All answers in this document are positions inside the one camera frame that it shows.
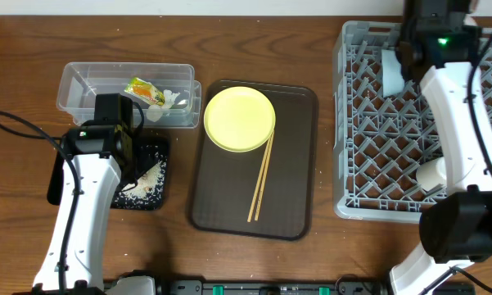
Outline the blue bowl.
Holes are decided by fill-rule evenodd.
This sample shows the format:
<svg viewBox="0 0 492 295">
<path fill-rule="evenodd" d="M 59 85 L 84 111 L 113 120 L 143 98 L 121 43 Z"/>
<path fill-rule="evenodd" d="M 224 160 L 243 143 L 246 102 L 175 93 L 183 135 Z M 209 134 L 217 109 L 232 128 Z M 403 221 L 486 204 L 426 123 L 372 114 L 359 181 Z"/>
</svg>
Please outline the blue bowl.
<svg viewBox="0 0 492 295">
<path fill-rule="evenodd" d="M 400 93 L 405 86 L 401 64 L 392 50 L 381 51 L 382 96 L 389 97 Z"/>
</svg>

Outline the small white green cup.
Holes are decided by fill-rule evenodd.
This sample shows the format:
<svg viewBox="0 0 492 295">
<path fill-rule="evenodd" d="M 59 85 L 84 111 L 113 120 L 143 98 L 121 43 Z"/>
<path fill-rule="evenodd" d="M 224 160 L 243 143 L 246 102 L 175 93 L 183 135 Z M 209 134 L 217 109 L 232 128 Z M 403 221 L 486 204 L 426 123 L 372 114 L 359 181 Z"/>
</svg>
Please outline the small white green cup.
<svg viewBox="0 0 492 295">
<path fill-rule="evenodd" d="M 445 159 L 439 157 L 421 164 L 417 169 L 416 179 L 420 187 L 425 191 L 444 187 L 447 184 Z"/>
</svg>

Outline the white tissue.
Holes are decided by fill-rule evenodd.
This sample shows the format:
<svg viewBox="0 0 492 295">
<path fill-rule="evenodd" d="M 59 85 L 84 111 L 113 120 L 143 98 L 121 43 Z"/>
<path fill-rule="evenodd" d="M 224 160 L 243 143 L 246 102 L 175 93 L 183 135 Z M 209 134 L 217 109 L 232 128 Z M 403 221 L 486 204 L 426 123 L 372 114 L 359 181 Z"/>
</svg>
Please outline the white tissue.
<svg viewBox="0 0 492 295">
<path fill-rule="evenodd" d="M 147 109 L 146 118 L 151 122 L 157 122 L 172 106 L 175 104 L 176 98 L 180 93 L 174 93 L 166 89 L 163 92 L 163 102 L 150 105 Z"/>
</svg>

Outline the green snack wrapper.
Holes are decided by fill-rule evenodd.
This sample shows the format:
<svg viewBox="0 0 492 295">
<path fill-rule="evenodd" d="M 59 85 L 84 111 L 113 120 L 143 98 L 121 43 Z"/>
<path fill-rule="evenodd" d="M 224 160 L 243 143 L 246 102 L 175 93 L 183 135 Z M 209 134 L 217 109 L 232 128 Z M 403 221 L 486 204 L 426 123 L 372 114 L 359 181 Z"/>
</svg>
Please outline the green snack wrapper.
<svg viewBox="0 0 492 295">
<path fill-rule="evenodd" d="M 133 77 L 124 91 L 143 100 L 148 105 L 163 102 L 163 93 L 152 83 L 146 82 L 138 77 Z"/>
</svg>

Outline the rice grains pile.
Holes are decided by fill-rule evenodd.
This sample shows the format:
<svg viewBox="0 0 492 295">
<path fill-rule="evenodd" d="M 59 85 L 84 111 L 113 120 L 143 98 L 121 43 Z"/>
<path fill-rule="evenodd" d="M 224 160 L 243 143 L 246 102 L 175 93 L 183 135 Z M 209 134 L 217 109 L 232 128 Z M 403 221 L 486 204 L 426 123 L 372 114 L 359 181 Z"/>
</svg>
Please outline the rice grains pile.
<svg viewBox="0 0 492 295">
<path fill-rule="evenodd" d="M 168 157 L 157 152 L 156 160 L 156 164 L 140 176 L 136 184 L 126 184 L 114 196 L 113 208 L 153 211 L 162 207 Z"/>
</svg>

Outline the white bowl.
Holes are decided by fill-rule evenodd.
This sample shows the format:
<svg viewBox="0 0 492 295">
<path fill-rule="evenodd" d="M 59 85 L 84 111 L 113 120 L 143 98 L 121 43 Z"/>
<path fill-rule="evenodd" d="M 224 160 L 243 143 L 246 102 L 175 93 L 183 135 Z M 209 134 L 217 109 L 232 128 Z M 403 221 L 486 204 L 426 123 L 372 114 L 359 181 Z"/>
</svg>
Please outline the white bowl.
<svg viewBox="0 0 492 295">
<path fill-rule="evenodd" d="M 468 26 L 478 26 L 477 22 L 473 18 L 473 11 L 466 14 L 464 18 L 464 24 Z"/>
</svg>

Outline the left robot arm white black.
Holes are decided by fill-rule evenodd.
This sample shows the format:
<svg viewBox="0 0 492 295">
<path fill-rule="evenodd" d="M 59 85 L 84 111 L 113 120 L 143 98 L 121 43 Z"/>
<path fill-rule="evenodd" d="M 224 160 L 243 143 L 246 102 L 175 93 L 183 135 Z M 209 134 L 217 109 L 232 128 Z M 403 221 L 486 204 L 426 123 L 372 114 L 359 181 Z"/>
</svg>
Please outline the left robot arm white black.
<svg viewBox="0 0 492 295">
<path fill-rule="evenodd" d="M 102 290 L 108 215 L 122 175 L 133 165 L 132 138 L 121 125 L 87 125 L 70 129 L 55 148 L 64 161 L 61 200 L 33 287 L 59 294 L 76 287 Z"/>
</svg>

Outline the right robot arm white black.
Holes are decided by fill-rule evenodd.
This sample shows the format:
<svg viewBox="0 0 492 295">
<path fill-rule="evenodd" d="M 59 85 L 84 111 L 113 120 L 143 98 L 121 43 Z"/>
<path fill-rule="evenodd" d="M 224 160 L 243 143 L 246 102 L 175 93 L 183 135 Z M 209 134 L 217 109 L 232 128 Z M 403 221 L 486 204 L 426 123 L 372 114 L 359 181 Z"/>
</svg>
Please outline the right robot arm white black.
<svg viewBox="0 0 492 295">
<path fill-rule="evenodd" d="M 482 97 L 489 44 L 466 23 L 470 1 L 407 1 L 395 49 L 382 54 L 382 92 L 417 83 L 434 116 L 446 199 L 421 214 L 420 242 L 389 274 L 391 294 L 430 294 L 492 256 L 492 128 Z"/>
</svg>

